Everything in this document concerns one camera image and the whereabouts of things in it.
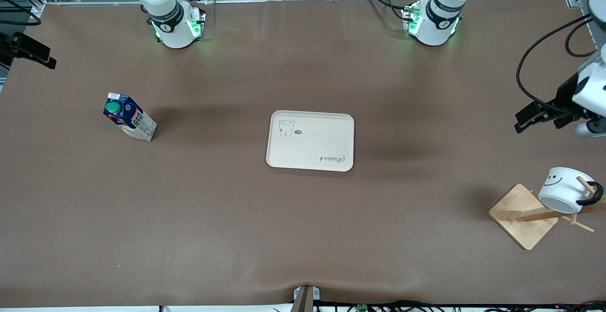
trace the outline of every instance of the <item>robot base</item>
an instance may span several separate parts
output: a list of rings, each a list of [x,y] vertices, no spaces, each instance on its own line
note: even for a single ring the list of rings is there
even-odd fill
[[[152,26],[156,30],[158,41],[163,42],[167,47],[175,49],[187,47],[195,40],[200,40],[206,20],[206,14],[201,15],[200,8],[192,6],[187,1],[178,2],[183,7],[184,15],[181,22],[175,26],[173,32],[164,32],[152,23]]]
[[[421,43],[428,46],[439,46],[455,33],[459,19],[452,24],[450,29],[438,29],[429,18],[427,18],[426,7],[429,0],[420,0],[407,6],[402,10],[404,18],[412,19],[411,22],[403,21],[404,31],[407,37],[414,36]]]

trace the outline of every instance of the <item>smiley face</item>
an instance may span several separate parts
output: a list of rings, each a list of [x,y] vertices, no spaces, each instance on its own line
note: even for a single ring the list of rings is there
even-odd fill
[[[545,183],[543,184],[544,187],[549,187],[550,185],[556,185],[559,182],[562,182],[563,178],[557,178],[558,175],[552,175],[549,174],[549,176],[547,176],[547,180],[545,181]]]

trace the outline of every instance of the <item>milk carton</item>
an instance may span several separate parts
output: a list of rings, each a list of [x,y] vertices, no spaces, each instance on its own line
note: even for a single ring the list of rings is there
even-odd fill
[[[128,137],[147,142],[152,141],[153,132],[156,130],[156,122],[147,113],[143,112],[143,109],[129,96],[109,93],[103,114],[119,126]]]

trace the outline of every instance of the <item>black mug handle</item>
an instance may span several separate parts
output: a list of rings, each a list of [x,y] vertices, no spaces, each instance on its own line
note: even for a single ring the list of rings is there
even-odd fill
[[[592,187],[596,187],[596,193],[593,194],[592,198],[589,198],[587,200],[578,200],[576,201],[576,204],[578,205],[592,205],[592,204],[596,204],[600,198],[602,198],[602,195],[604,195],[604,187],[602,187],[602,185],[600,183],[597,182],[587,182],[587,184],[591,185]]]

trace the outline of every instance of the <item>green bottle cap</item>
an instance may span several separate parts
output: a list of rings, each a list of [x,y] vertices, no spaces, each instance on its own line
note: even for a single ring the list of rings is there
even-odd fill
[[[111,113],[118,113],[120,111],[120,104],[119,103],[108,103],[106,105],[106,109],[108,111],[110,111]]]

